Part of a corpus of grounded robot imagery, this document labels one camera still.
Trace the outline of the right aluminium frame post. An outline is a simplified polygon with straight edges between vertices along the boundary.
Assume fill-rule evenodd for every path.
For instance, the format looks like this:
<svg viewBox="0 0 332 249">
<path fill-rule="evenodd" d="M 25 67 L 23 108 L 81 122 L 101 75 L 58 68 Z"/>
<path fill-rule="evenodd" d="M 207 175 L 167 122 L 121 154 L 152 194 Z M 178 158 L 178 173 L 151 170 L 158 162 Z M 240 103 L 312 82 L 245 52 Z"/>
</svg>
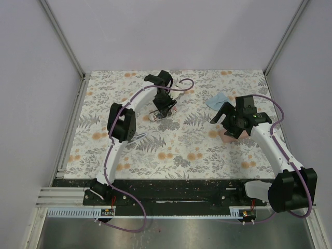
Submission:
<svg viewBox="0 0 332 249">
<path fill-rule="evenodd" d="M 299 22 L 301 16 L 303 15 L 303 13 L 305 12 L 306 8 L 308 7 L 308 5 L 310 3 L 311 3 L 311 0 L 302 0 L 300 2 L 300 5 L 296 9 L 292 19 L 290 20 L 285 32 L 283 33 L 283 35 L 281 37 L 281 40 L 279 41 L 276 49 L 274 50 L 274 52 L 272 54 L 272 57 L 270 58 L 267 66 L 263 70 L 263 74 L 264 74 L 265 77 L 267 77 L 269 75 L 269 73 L 271 72 L 273 66 L 275 65 L 275 63 L 278 60 L 281 52 L 283 51 L 287 41 L 289 40 L 289 38 L 292 35 L 294 29 L 296 28 L 297 23 Z"/>
</svg>

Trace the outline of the blue cleaning cloth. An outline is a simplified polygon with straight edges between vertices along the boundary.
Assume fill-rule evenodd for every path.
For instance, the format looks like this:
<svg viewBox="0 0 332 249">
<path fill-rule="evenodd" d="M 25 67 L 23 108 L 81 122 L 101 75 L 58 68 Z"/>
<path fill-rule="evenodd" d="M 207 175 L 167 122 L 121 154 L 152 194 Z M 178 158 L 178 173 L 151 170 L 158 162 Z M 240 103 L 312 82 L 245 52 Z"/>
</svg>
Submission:
<svg viewBox="0 0 332 249">
<path fill-rule="evenodd" d="M 229 102 L 229 98 L 222 92 L 206 100 L 205 104 L 212 110 L 218 111 L 225 102 Z"/>
</svg>

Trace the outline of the aluminium frame post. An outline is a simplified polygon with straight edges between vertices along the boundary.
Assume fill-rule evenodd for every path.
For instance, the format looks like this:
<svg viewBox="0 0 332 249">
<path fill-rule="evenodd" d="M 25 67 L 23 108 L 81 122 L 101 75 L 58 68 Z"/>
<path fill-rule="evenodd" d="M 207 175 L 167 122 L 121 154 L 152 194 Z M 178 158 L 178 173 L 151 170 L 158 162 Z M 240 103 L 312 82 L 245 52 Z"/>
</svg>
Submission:
<svg viewBox="0 0 332 249">
<path fill-rule="evenodd" d="M 51 9 L 50 4 L 48 3 L 47 0 L 38 0 L 38 3 L 41 5 L 44 13 L 46 14 L 48 20 L 51 23 L 52 28 L 54 29 L 54 32 L 56 34 L 56 36 L 58 37 L 64 51 L 66 52 L 69 60 L 71 61 L 74 69 L 76 70 L 77 74 L 79 75 L 79 77 L 81 79 L 84 79 L 86 73 L 85 71 L 82 69 L 78 59 L 76 58 L 69 42 L 67 41 L 65 34 L 63 33 L 59 22 L 53 12 L 53 10 Z"/>
<path fill-rule="evenodd" d="M 274 52 L 272 54 L 272 57 L 270 58 L 267 66 L 263 70 L 263 74 L 264 74 L 265 77 L 267 77 L 269 75 L 269 73 L 271 72 L 273 66 L 275 65 L 275 63 L 278 60 L 281 52 L 283 51 L 287 41 L 289 40 L 289 38 L 292 35 L 294 29 L 296 28 L 297 23 L 299 22 L 301 16 L 303 15 L 303 13 L 305 12 L 306 8 L 308 7 L 308 5 L 310 3 L 311 3 L 311 0 L 302 0 L 300 2 L 300 5 L 296 9 L 292 19 L 290 20 L 285 32 L 283 33 L 283 35 L 281 37 L 281 40 L 279 41 L 276 49 L 274 50 Z"/>
</svg>

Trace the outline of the floral table mat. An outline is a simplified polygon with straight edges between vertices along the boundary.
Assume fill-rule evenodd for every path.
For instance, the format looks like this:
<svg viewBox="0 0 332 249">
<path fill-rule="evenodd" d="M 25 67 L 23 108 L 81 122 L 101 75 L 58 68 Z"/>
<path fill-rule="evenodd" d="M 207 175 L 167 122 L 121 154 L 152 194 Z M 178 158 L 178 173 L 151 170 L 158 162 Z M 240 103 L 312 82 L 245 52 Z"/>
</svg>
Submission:
<svg viewBox="0 0 332 249">
<path fill-rule="evenodd" d="M 94 71 L 78 120 L 73 145 L 68 153 L 65 179 L 95 178 L 104 164 L 109 138 L 107 120 L 113 103 L 121 103 L 138 91 L 146 71 Z M 222 140 L 220 124 L 210 124 L 216 112 L 205 102 L 222 92 L 231 103 L 242 95 L 254 94 L 255 106 L 277 121 L 270 92 L 261 70 L 171 71 L 174 82 L 186 89 L 177 100 L 177 112 L 152 122 L 155 110 L 146 104 L 136 115 L 136 132 L 147 136 L 128 145 L 116 167 L 117 178 L 273 179 L 270 163 L 251 139 Z"/>
</svg>

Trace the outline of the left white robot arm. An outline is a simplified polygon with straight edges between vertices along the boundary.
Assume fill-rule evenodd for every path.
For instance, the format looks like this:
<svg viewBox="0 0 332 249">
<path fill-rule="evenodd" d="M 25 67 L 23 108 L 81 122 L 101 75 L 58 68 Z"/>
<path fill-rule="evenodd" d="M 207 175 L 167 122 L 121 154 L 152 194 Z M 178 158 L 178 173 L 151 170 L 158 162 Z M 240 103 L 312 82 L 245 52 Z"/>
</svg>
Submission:
<svg viewBox="0 0 332 249">
<path fill-rule="evenodd" d="M 113 198 L 111 187 L 122 151 L 136 133 L 136 112 L 152 102 L 157 116 L 166 118 L 177 101 L 170 96 L 173 78 L 170 73 L 161 71 L 157 76 L 149 74 L 144 78 L 141 89 L 121 104 L 110 107 L 107 130 L 109 147 L 104 165 L 90 184 L 90 191 L 101 205 L 107 205 Z"/>
</svg>

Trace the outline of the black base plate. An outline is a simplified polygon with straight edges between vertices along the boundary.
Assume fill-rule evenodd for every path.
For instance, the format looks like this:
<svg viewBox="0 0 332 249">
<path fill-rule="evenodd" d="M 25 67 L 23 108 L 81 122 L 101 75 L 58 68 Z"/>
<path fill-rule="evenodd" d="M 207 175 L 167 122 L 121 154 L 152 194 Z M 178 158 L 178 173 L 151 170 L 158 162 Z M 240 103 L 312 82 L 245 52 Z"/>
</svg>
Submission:
<svg viewBox="0 0 332 249">
<path fill-rule="evenodd" d="M 98 183 L 96 179 L 55 179 L 52 187 L 82 187 L 85 204 L 127 205 L 135 196 L 147 203 L 206 203 L 212 206 L 259 206 L 264 201 L 247 197 L 245 179 L 117 179 L 113 186 Z"/>
</svg>

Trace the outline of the left aluminium frame post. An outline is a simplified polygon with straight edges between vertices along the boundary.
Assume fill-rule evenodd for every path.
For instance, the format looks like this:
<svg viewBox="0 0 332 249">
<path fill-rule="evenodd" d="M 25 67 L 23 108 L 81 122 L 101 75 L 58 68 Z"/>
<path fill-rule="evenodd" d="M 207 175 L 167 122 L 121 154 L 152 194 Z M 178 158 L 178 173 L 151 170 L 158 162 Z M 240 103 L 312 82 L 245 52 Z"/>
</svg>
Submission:
<svg viewBox="0 0 332 249">
<path fill-rule="evenodd" d="M 47 0 L 38 0 L 38 3 L 41 5 L 44 13 L 46 14 L 48 20 L 51 23 L 52 28 L 54 29 L 54 32 L 56 34 L 56 36 L 58 37 L 64 51 L 66 52 L 69 60 L 71 61 L 74 69 L 76 70 L 77 74 L 79 75 L 79 77 L 81 79 L 84 79 L 86 73 L 85 71 L 82 69 L 78 59 L 76 58 L 69 42 L 67 41 L 65 34 L 63 33 L 59 22 L 53 12 L 53 10 L 51 9 L 50 4 L 48 3 Z"/>
</svg>

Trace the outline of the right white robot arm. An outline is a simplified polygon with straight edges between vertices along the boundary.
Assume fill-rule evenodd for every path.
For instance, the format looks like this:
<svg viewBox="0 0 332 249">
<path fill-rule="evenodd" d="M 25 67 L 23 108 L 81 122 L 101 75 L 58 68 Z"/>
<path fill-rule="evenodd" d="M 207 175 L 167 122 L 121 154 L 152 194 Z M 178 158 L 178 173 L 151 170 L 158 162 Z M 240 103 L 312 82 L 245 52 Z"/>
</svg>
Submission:
<svg viewBox="0 0 332 249">
<path fill-rule="evenodd" d="M 246 132 L 257 143 L 275 175 L 272 183 L 259 180 L 245 183 L 236 192 L 237 201 L 248 205 L 259 199 L 269 203 L 276 213 L 308 217 L 314 204 L 317 173 L 313 168 L 306 169 L 276 135 L 274 128 L 279 122 L 272 122 L 268 114 L 258 112 L 253 94 L 237 97 L 235 105 L 225 102 L 210 123 L 216 124 L 220 119 L 226 136 L 238 139 Z"/>
</svg>

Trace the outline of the white frame sunglasses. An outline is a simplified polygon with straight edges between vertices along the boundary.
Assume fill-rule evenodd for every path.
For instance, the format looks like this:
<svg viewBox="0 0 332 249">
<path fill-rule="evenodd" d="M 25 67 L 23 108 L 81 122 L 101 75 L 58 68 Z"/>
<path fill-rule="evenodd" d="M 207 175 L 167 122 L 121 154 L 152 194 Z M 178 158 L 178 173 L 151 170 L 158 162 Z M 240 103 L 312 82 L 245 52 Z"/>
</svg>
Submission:
<svg viewBox="0 0 332 249">
<path fill-rule="evenodd" d="M 131 145 L 131 144 L 137 143 L 138 141 L 144 139 L 146 136 L 147 136 L 146 132 L 141 133 L 141 134 L 137 134 L 132 139 L 130 139 L 128 141 L 127 145 Z"/>
</svg>

